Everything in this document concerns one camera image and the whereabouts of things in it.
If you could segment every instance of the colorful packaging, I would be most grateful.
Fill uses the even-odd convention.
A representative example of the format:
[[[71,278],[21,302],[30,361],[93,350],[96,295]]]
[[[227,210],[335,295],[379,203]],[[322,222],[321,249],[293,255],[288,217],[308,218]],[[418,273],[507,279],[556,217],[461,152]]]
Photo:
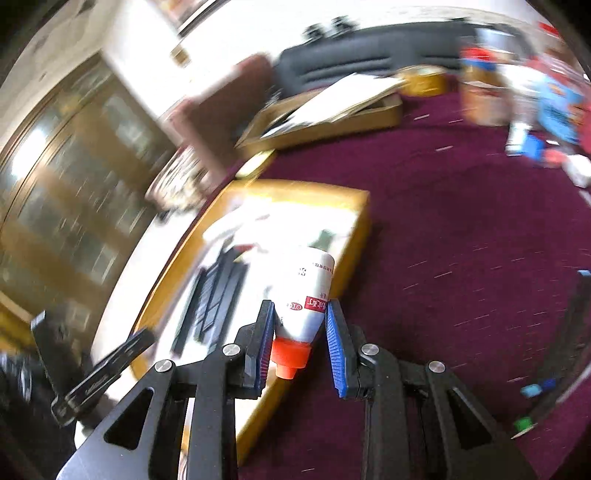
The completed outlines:
[[[540,87],[538,121],[557,138],[579,144],[584,118],[584,96],[575,86],[567,86],[547,75]]]

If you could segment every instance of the open box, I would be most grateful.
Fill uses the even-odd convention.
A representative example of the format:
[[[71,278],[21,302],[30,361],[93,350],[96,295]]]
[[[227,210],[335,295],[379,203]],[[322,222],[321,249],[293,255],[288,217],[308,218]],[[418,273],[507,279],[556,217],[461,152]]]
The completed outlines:
[[[395,127],[402,121],[402,100],[397,93],[393,93],[341,120],[294,128],[261,138],[281,115],[296,110],[321,91],[301,93],[273,103],[258,112],[236,143],[240,155],[247,160],[265,150],[282,150],[326,138]]]

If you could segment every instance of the black sofa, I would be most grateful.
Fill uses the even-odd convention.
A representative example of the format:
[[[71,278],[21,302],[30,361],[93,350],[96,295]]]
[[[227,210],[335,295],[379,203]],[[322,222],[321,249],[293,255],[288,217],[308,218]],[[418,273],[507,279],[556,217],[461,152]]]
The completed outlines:
[[[351,73],[392,74],[410,65],[460,68],[460,39],[478,37],[480,29],[515,36],[520,56],[533,49],[523,34],[508,25],[473,25],[464,20],[418,22],[355,30],[284,50],[275,65],[275,82],[286,98],[325,87]]]

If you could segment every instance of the white wall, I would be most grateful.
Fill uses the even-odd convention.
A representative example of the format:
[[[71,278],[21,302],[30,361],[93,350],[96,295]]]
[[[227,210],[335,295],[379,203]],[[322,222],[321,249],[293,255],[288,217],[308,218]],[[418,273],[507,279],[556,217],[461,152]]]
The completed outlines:
[[[276,58],[302,42],[314,23],[348,15],[359,26],[468,17],[507,22],[537,39],[543,20],[525,0],[230,0],[183,41],[186,69],[171,59],[180,42],[151,0],[98,0],[76,16],[82,0],[70,0],[38,32],[0,88],[0,148],[27,113],[77,65],[97,51],[154,118],[184,95],[214,85],[233,65],[257,52]],[[33,52],[50,32],[45,45]]]
[[[469,17],[479,23],[512,18],[515,26],[532,30],[544,20],[525,0],[231,0],[182,43],[197,66],[196,88],[210,85],[252,53],[277,57],[302,42],[306,27],[329,25],[340,15],[361,28]]]
[[[102,45],[105,60],[154,118],[189,89],[187,73],[170,56],[178,43],[150,0],[124,0]]]
[[[98,0],[77,15],[83,0],[70,0],[35,34],[0,87],[0,149],[59,81],[100,50],[120,1]]]

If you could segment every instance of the maroon carpet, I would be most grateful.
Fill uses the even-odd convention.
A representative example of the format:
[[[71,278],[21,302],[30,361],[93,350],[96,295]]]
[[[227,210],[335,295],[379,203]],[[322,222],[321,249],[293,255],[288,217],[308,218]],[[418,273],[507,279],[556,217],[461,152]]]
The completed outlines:
[[[401,359],[443,361],[510,425],[574,271],[591,267],[591,212],[562,170],[506,157],[506,128],[456,121],[457,93],[405,107],[403,126],[282,153],[265,177],[370,191],[372,235],[342,298],[348,322]],[[590,395],[587,382],[517,440],[541,479],[583,434]],[[323,342],[241,476],[357,480],[362,433],[363,405],[338,399]]]

